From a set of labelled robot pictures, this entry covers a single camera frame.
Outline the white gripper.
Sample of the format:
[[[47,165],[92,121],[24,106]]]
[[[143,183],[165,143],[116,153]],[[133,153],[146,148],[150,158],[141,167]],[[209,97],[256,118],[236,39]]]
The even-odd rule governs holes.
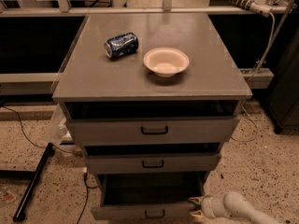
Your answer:
[[[201,204],[204,214],[201,210],[190,212],[190,215],[195,220],[204,220],[205,216],[208,218],[218,218],[225,217],[226,215],[223,198],[212,196],[191,197],[188,199],[188,202],[193,204]]]

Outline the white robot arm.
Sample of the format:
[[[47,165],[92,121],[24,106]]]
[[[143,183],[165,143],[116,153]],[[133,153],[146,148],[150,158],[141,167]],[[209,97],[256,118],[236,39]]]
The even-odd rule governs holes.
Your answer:
[[[235,191],[229,191],[221,197],[191,197],[189,202],[194,205],[190,215],[196,219],[223,217],[243,219],[251,224],[282,224],[255,208],[243,195]]]

